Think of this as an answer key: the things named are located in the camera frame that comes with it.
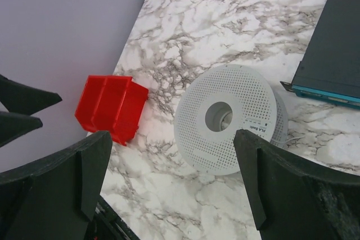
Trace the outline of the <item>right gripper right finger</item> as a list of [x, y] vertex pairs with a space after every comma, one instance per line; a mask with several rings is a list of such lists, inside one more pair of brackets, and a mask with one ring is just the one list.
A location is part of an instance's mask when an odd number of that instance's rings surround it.
[[359, 239], [359, 176], [276, 147], [248, 130], [233, 140], [262, 239]]

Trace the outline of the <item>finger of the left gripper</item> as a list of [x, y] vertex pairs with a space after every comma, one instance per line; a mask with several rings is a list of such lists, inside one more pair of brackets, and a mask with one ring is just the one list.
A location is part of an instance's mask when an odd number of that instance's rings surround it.
[[1, 112], [1, 147], [42, 126], [37, 117]]
[[57, 93], [20, 84], [1, 75], [1, 104], [9, 112], [34, 114], [61, 101]]

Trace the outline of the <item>white cable spool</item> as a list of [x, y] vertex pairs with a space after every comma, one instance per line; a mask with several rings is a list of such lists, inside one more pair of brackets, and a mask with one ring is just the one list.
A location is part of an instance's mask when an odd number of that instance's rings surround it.
[[288, 122], [282, 98], [262, 75], [227, 64], [201, 74], [186, 89], [175, 113], [175, 142], [197, 171], [230, 175], [240, 170], [233, 146], [237, 130], [283, 147]]

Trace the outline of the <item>blue network switch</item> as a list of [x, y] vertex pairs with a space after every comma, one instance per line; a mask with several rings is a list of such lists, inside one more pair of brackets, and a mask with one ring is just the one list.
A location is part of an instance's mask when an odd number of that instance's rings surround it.
[[359, 0], [327, 0], [291, 83], [298, 97], [359, 108]]

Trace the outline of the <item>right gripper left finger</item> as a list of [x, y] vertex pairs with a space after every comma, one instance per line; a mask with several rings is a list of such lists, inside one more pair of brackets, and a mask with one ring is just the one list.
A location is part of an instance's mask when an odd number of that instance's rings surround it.
[[100, 131], [1, 173], [1, 239], [83, 239], [112, 148]]

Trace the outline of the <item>red plastic bin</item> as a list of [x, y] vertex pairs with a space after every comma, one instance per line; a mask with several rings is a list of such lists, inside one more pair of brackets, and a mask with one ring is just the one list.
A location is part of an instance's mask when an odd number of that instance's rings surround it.
[[131, 76], [90, 75], [75, 117], [84, 130], [106, 130], [114, 142], [126, 146], [139, 128], [148, 94]]

